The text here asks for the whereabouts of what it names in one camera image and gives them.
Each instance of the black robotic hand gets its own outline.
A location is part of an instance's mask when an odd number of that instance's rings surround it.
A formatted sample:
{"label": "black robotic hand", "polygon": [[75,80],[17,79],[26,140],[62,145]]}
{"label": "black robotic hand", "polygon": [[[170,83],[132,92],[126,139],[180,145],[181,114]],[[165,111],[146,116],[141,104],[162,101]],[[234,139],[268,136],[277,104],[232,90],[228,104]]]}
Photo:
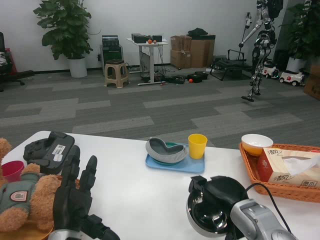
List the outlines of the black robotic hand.
{"label": "black robotic hand", "polygon": [[61,185],[54,198],[54,228],[56,231],[82,231],[93,239],[120,240],[117,234],[102,224],[101,218],[88,215],[92,203],[90,190],[95,184],[97,162],[95,156],[89,159],[77,189],[75,181],[80,171],[80,149],[76,145],[72,147],[63,166]]}

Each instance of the small white table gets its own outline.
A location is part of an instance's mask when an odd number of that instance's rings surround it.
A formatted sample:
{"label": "small white table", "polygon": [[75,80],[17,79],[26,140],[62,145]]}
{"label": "small white table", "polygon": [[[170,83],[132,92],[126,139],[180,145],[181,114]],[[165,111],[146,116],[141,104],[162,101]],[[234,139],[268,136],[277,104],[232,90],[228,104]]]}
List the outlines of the small white table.
{"label": "small white table", "polygon": [[[49,133],[37,132],[13,149],[2,164],[24,161],[25,146],[47,138]],[[81,171],[92,155],[98,159],[90,214],[101,217],[121,240],[208,240],[191,227],[186,214],[190,177],[196,174],[147,167],[145,141],[68,134],[80,147]],[[205,171],[201,175],[207,179],[219,175],[232,177],[244,187],[251,184],[240,151],[235,149],[206,147]],[[260,195],[254,189],[248,195],[270,208],[283,225],[269,196]],[[319,203],[274,199],[299,240],[319,239]]]}
{"label": "small white table", "polygon": [[137,45],[139,47],[139,65],[140,65],[140,72],[142,71],[141,68],[141,60],[143,57],[143,52],[142,52],[142,47],[146,47],[150,49],[150,81],[148,82],[144,82],[144,83],[139,83],[138,86],[143,86],[143,85],[151,85],[151,84],[162,84],[162,83],[166,83],[165,81],[156,81],[155,82],[155,58],[154,58],[154,48],[155,47],[159,47],[159,46],[163,46],[163,45],[168,45],[167,41],[165,39],[162,40],[162,42],[158,42],[156,44],[149,44],[149,43],[135,43],[132,38],[127,38],[127,40],[135,45]]}

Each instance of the red cup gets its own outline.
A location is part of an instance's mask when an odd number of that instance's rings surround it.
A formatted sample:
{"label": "red cup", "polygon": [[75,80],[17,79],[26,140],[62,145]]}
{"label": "red cup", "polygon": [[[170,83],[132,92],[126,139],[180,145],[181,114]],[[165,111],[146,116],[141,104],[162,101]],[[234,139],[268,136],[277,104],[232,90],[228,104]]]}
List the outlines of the red cup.
{"label": "red cup", "polygon": [[25,168],[25,164],[22,161],[10,161],[2,165],[3,177],[9,182],[20,181],[20,174]]}

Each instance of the green leaves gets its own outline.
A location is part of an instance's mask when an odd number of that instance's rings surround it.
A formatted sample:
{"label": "green leaves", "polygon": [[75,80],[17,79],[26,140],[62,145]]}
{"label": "green leaves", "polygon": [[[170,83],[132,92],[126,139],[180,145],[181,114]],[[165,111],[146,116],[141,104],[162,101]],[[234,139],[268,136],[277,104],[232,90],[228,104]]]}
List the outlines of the green leaves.
{"label": "green leaves", "polygon": [[43,46],[51,46],[53,58],[61,54],[70,59],[80,59],[93,49],[88,43],[88,19],[91,14],[78,0],[42,0],[33,10],[44,29],[52,29],[42,37]]}
{"label": "green leaves", "polygon": [[65,16],[67,16],[67,13],[68,13],[67,10],[62,9],[62,10],[57,10],[55,15],[57,15],[60,18],[64,18]]}
{"label": "green leaves", "polygon": [[46,47],[48,45],[53,45],[56,42],[54,38],[54,31],[55,30],[48,31],[45,35],[43,35],[42,46]]}
{"label": "green leaves", "polygon": [[288,50],[294,58],[320,56],[320,2],[306,1],[289,9],[294,19],[288,26]]}
{"label": "green leaves", "polygon": [[79,18],[76,18],[76,17],[68,18],[66,20],[66,22],[71,26],[80,26],[83,24],[83,22]]}
{"label": "green leaves", "polygon": [[54,20],[51,17],[43,18],[38,21],[37,25],[41,26],[43,29],[46,29],[48,25],[54,23]]}

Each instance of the blue tray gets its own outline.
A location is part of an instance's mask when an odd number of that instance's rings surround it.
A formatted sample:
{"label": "blue tray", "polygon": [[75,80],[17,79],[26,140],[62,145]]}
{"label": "blue tray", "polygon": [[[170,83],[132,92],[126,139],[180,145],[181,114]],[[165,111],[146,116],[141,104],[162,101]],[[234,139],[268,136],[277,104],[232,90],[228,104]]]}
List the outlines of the blue tray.
{"label": "blue tray", "polygon": [[[167,146],[173,146],[177,143],[166,142],[166,144]],[[205,171],[205,157],[203,156],[201,159],[193,159],[189,156],[189,154],[182,161],[176,164],[161,163],[153,159],[148,154],[145,159],[145,164],[149,168],[153,168],[153,169],[164,169],[164,170],[194,173],[194,174],[202,173],[203,171]]]}

